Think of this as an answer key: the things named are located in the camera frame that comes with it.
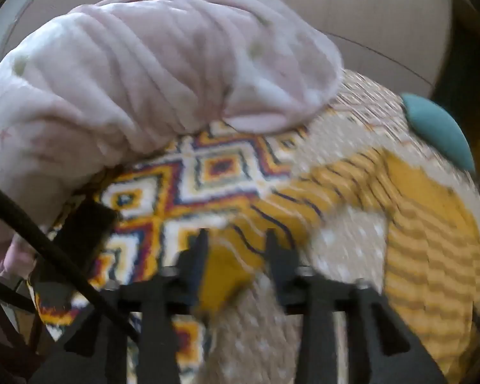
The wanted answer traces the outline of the colourful diamond pattern blanket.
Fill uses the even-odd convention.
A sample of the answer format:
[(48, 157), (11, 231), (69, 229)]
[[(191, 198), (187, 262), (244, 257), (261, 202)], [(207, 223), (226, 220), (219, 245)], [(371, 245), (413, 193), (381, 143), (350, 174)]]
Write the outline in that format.
[(298, 324), (284, 320), (262, 269), (242, 273), (233, 252), (245, 248), (251, 207), (290, 179), (307, 137), (305, 126), (257, 135), (217, 121), (92, 183), (92, 200), (119, 214), (85, 272), (98, 290), (145, 281), (201, 229), (210, 234), (197, 314), (174, 323), (183, 382), (290, 381)]

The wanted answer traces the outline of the black phone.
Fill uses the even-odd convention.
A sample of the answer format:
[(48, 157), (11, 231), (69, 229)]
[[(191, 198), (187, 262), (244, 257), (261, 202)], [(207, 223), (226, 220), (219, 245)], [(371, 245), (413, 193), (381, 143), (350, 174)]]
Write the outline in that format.
[(86, 198), (67, 216), (52, 242), (86, 275), (117, 219), (115, 210)]

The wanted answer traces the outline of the yellow striped knit sweater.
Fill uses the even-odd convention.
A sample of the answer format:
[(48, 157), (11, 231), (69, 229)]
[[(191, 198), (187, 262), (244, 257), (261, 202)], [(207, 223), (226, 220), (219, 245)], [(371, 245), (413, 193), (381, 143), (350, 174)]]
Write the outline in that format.
[(456, 193), (389, 150), (371, 148), (293, 177), (213, 231), (197, 310), (217, 314), (263, 267), (265, 233), (286, 248), (344, 205), (388, 222), (383, 289), (450, 383), (478, 343), (480, 234)]

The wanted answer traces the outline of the beige dotted quilt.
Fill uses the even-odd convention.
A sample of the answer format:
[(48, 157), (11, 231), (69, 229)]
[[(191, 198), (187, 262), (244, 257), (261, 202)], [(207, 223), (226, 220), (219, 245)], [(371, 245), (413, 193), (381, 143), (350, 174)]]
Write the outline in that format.
[(400, 97), (347, 73), (292, 179), (212, 231), (200, 309), (217, 342), (202, 383), (292, 380), (298, 322), (263, 273), (268, 230), (336, 281), (371, 281), (461, 381), (480, 347), (480, 194), (410, 133)]

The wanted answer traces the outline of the pink floral comforter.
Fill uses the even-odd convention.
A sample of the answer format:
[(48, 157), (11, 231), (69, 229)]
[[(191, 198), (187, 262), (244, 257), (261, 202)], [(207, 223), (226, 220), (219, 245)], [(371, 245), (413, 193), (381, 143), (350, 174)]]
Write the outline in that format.
[(335, 44), (281, 0), (105, 0), (0, 62), (0, 189), (40, 228), (107, 167), (223, 121), (277, 133), (337, 94)]

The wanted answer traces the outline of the teal pillow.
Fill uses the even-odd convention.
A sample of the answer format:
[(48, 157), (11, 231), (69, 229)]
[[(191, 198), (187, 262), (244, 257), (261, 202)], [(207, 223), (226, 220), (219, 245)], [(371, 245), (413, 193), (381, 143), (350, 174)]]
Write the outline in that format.
[(401, 94), (408, 126), (458, 169), (475, 175), (468, 140), (454, 118), (441, 106), (416, 94)]

